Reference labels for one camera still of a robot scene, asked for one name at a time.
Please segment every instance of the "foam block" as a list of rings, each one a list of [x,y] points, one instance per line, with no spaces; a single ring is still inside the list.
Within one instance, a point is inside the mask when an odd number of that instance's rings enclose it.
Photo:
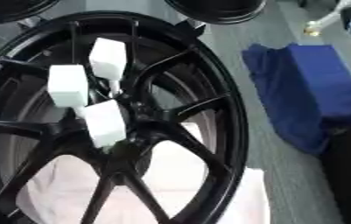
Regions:
[[[88,104],[88,80],[81,65],[51,66],[47,92],[60,108],[80,108]]]
[[[89,62],[97,77],[119,81],[127,64],[126,46],[120,41],[98,38],[89,54]]]
[[[115,100],[88,106],[84,109],[84,115],[96,148],[112,146],[126,138],[126,125]]]

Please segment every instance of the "wheel spoke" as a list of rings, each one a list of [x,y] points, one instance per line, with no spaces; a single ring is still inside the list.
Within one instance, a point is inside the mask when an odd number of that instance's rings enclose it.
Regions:
[[[153,80],[158,74],[161,74],[172,67],[175,67],[182,61],[187,62],[187,58],[190,56],[191,50],[185,50],[184,52],[177,53],[171,57],[162,59],[148,67],[137,77],[134,88],[138,93],[142,93],[148,89]]]
[[[78,22],[72,22],[69,24],[70,36],[72,41],[72,63],[77,63],[76,56],[77,56],[77,29],[79,28]]]
[[[137,39],[138,39],[137,29],[139,26],[139,22],[136,20],[131,20],[130,24],[131,24],[130,42],[126,43],[126,49],[127,49],[128,61],[129,61],[128,68],[132,68],[134,66],[137,58]]]
[[[14,59],[1,59],[0,64],[13,68],[22,74],[29,74],[40,79],[47,79],[48,77],[48,68],[42,67],[35,63]]]
[[[22,137],[40,138],[48,123],[0,121],[0,134],[11,134]]]
[[[9,213],[7,217],[10,221],[17,221],[24,217],[24,213],[19,208],[16,208],[13,212]]]
[[[158,223],[164,224],[169,222],[170,218],[168,214],[156,201],[148,186],[134,171],[124,173],[124,181],[125,185],[151,210]]]
[[[82,217],[81,224],[91,224],[95,222],[97,215],[116,186],[114,183],[114,177],[115,174],[113,172],[104,173],[102,175],[95,189],[94,195],[89,202],[88,208]]]
[[[27,159],[18,167],[15,174],[0,190],[0,200],[15,201],[19,191],[47,163],[59,153],[53,149],[51,141],[40,141],[30,152]]]
[[[178,108],[168,109],[165,111],[165,119],[170,122],[181,123],[204,110],[220,108],[227,97],[229,97],[229,94],[222,94],[206,100],[192,102]]]
[[[152,135],[160,136],[162,139],[182,145],[201,158],[207,164],[209,171],[216,177],[229,172],[229,168],[182,125],[173,122],[147,122],[144,126],[144,129],[150,130]]]

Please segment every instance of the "wheel rim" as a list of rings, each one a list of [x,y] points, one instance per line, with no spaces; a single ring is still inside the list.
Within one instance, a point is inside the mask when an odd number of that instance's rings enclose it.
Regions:
[[[58,1],[59,0],[0,0],[0,24],[38,15],[40,12],[54,6]]]
[[[37,168],[59,155],[73,154],[89,162],[102,175],[100,183],[103,185],[109,180],[111,183],[121,181],[133,189],[144,204],[152,210],[159,223],[172,223],[172,221],[213,223],[220,217],[232,198],[245,166],[248,136],[244,107],[233,81],[220,61],[201,42],[179,32],[173,25],[133,13],[102,11],[61,17],[43,24],[14,39],[0,50],[0,89],[2,87],[0,108],[7,105],[8,95],[13,91],[12,87],[7,86],[10,85],[8,83],[11,80],[12,83],[13,80],[21,81],[21,74],[27,74],[29,79],[45,81],[46,70],[53,63],[85,64],[88,57],[87,50],[98,36],[122,40],[127,44],[129,64],[122,83],[125,91],[116,99],[130,115],[128,124],[130,131],[128,131],[129,141],[119,143],[118,147],[120,149],[125,145],[136,146],[138,148],[136,151],[140,153],[124,155],[123,150],[114,150],[114,153],[109,156],[89,147],[81,149],[78,153],[67,150],[65,145],[70,138],[85,139],[86,137],[84,125],[73,119],[70,120],[71,122],[62,119],[62,122],[52,122],[50,125],[0,122],[0,133],[42,140],[42,137],[45,137],[46,140],[50,139],[62,146],[51,153],[43,154],[45,150],[38,149],[40,147],[48,149],[48,144],[53,145],[53,142],[46,141],[46,144],[40,142],[36,145],[36,150],[32,151],[37,151],[41,159],[37,159],[38,155],[35,153],[30,156],[31,160],[28,164],[34,164],[34,167],[26,166],[26,170],[20,170],[21,173],[27,172],[26,175],[18,176],[17,181],[12,183],[14,189],[6,189],[5,198],[7,199],[0,199],[0,209],[7,214],[14,211],[16,189],[21,188]],[[149,53],[141,53],[144,48],[149,49],[150,52],[147,50]],[[185,72],[185,69],[190,68],[197,72]],[[91,101],[103,101],[100,83],[97,79],[91,82]],[[146,83],[174,93],[186,106],[176,109],[158,108],[156,101],[152,100],[154,97],[146,94],[147,87],[150,86]],[[205,113],[206,109],[217,110],[214,114],[215,131],[210,127],[212,121],[209,122],[211,119]],[[207,147],[195,142],[195,139],[178,125],[180,121],[194,115],[197,115],[194,117],[197,123],[205,123],[206,129],[211,129],[204,136],[204,144],[215,147],[210,149],[215,151],[215,154],[209,153]],[[151,142],[147,143],[148,137],[142,133],[150,133]],[[144,183],[140,179],[141,173],[137,175],[131,171],[131,168],[122,170],[123,168],[114,165],[120,164],[119,161],[124,158],[128,161],[130,159],[139,161],[143,152],[163,139],[170,139],[178,144],[183,143],[190,151],[200,156],[210,168],[210,175],[192,202],[171,220],[161,211],[162,209],[150,196],[149,191],[144,189]],[[109,160],[112,165],[107,170],[105,164]],[[99,197],[99,193],[96,196],[94,201],[100,204],[103,197]],[[97,213],[94,207],[88,209],[90,212],[85,215],[82,223],[92,222]]]

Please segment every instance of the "white surface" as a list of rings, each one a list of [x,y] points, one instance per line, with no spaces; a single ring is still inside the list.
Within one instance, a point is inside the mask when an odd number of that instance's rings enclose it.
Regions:
[[[197,138],[198,128],[186,125]],[[144,176],[160,205],[177,214],[198,192],[206,166],[194,154],[172,142],[158,144],[151,166]],[[76,157],[53,160],[18,195],[18,205],[40,224],[80,223],[98,177]],[[153,224],[154,217],[124,186],[109,196],[95,224]],[[219,224],[269,224],[270,209],[263,184],[263,172],[246,169],[241,186]]]
[[[96,148],[112,146],[126,137],[126,125],[115,100],[85,107],[84,118]]]
[[[88,81],[81,65],[51,66],[47,92],[60,108],[80,108],[88,104]]]
[[[89,54],[94,74],[109,81],[119,81],[126,67],[126,46],[123,42],[98,38]]]

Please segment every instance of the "rim lip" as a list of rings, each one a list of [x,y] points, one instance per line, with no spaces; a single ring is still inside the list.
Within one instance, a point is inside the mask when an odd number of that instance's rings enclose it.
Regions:
[[[179,3],[177,0],[165,0],[171,7],[173,7],[176,11],[182,13],[183,15],[196,19],[205,23],[214,24],[214,25],[233,25],[233,24],[240,24],[246,21],[251,20],[258,16],[267,3],[267,0],[261,0],[261,3],[248,11],[248,13],[243,13],[240,16],[211,16],[207,13],[202,11],[190,10],[189,8],[185,7],[183,4]]]
[[[22,10],[20,12],[10,13],[6,15],[0,16],[0,24],[9,23],[18,21],[24,18],[29,18],[36,16],[43,11],[46,11],[52,8],[55,4],[57,4],[60,0],[45,0],[41,3],[38,3],[30,8]]]
[[[188,219],[183,216],[182,218],[180,218],[184,223],[193,223],[195,221],[198,221],[198,223],[201,223],[201,224],[215,223],[222,215],[222,212],[227,207],[227,204],[229,203],[229,201],[232,199],[232,196],[235,193],[235,189],[237,188],[238,183],[242,177],[242,174],[244,172],[245,165],[246,165],[248,143],[249,143],[248,124],[246,119],[247,117],[245,113],[245,107],[242,102],[242,98],[238,92],[237,86],[232,80],[232,77],[230,76],[228,70],[204,44],[202,44],[198,39],[194,39],[194,38],[190,39],[190,36],[183,33],[182,31],[177,30],[176,27],[173,26],[173,24],[169,24],[163,20],[159,20],[154,17],[149,17],[149,16],[140,15],[136,13],[124,12],[124,11],[82,12],[82,13],[76,13],[69,16],[60,17],[52,21],[48,21],[16,37],[10,43],[5,45],[2,49],[0,49],[0,58],[4,55],[8,55],[8,56],[18,55],[20,50],[24,50],[26,46],[32,44],[37,39],[40,39],[40,37],[44,35],[43,32],[46,33],[46,30],[49,27],[56,26],[57,22],[61,22],[64,24],[65,20],[70,21],[71,18],[80,18],[83,16],[86,16],[86,17],[96,16],[96,17],[107,17],[107,18],[127,17],[127,18],[134,18],[136,20],[143,19],[147,23],[152,22],[154,29],[158,30],[164,36],[172,38],[172,40],[178,41],[187,46],[189,45],[198,46],[198,52],[196,53],[198,53],[198,55],[203,59],[204,63],[207,64],[207,66],[211,69],[212,73],[215,74],[215,79],[218,79],[219,81],[221,81],[221,85],[226,86],[226,88],[231,92],[231,96],[232,96],[231,101],[233,102],[234,109],[236,110],[235,112],[236,115],[234,115],[237,123],[236,127],[239,128],[239,134],[241,134],[239,136],[234,136],[234,140],[231,140],[233,148],[239,149],[239,150],[231,150],[231,153],[235,154],[235,156],[232,157],[233,161],[231,160],[231,164],[236,164],[233,170],[233,174],[229,179],[226,180],[226,182],[228,182],[228,185],[222,186],[221,184],[220,189],[217,190],[214,198],[219,198],[219,199],[215,199],[217,203],[215,203],[214,207],[211,206],[209,208],[210,210],[208,211],[208,213],[206,211],[204,212],[204,210],[207,210],[207,209],[197,208],[196,211],[194,212],[198,212],[198,214],[200,215],[194,215],[194,217],[187,216]]]

